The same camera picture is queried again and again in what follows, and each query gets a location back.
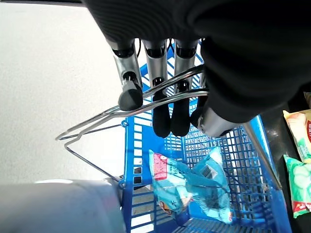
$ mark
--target shopping basket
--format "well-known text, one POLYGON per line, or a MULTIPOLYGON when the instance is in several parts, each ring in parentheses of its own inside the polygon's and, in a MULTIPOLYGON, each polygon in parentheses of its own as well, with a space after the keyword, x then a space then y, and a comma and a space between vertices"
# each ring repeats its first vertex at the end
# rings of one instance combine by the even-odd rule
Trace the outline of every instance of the shopping basket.
MULTIPOLYGON (((202 63, 200 54, 195 64, 202 63)), ((173 76, 174 57, 168 52, 168 75, 173 76)), ((144 90, 149 88, 147 65, 141 67, 144 90)), ((192 87, 199 86, 199 77, 193 77, 192 87)), ((173 95, 173 87, 167 89, 173 95)), ((151 97, 144 100, 151 102, 151 97)), ((190 99, 190 111, 196 108, 197 100, 190 99)), ((273 169, 273 161, 259 116, 251 121, 256 136, 265 149, 273 169)), ((285 200, 281 190, 270 185, 270 177, 260 165, 258 154, 243 127, 238 127, 220 138, 205 136, 195 127, 183 138, 170 134, 157 137, 152 128, 152 112, 148 111, 125 120, 125 168, 120 182, 123 188, 122 212, 128 233, 290 233, 285 200), (149 169, 148 150, 187 164, 190 168, 209 153, 220 147, 224 171, 230 187, 232 224, 208 218, 199 206, 191 202, 185 212, 185 224, 176 222, 158 207, 153 194, 149 169)))

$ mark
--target black fabric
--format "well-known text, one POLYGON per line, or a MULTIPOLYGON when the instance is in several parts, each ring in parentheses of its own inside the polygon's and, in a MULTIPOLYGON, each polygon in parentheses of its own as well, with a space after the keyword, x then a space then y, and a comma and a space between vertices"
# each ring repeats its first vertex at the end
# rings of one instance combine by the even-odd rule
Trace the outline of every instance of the black fabric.
POLYGON ((230 1, 216 7, 198 1, 188 23, 207 37, 201 55, 208 105, 219 116, 246 122, 280 106, 311 79, 310 9, 303 0, 230 1))
POLYGON ((199 39, 191 29, 173 19, 176 0, 84 0, 105 37, 121 42, 140 38, 149 41, 175 38, 199 39))

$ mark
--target white floor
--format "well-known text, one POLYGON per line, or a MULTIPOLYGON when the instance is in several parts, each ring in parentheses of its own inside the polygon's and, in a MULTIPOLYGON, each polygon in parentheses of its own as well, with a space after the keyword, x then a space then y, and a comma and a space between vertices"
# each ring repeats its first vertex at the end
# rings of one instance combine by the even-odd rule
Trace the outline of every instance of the white floor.
MULTIPOLYGON (((105 177, 54 138, 116 105, 120 92, 110 47, 86 8, 0 3, 0 183, 105 177)), ((122 127, 72 148, 123 174, 122 127)))

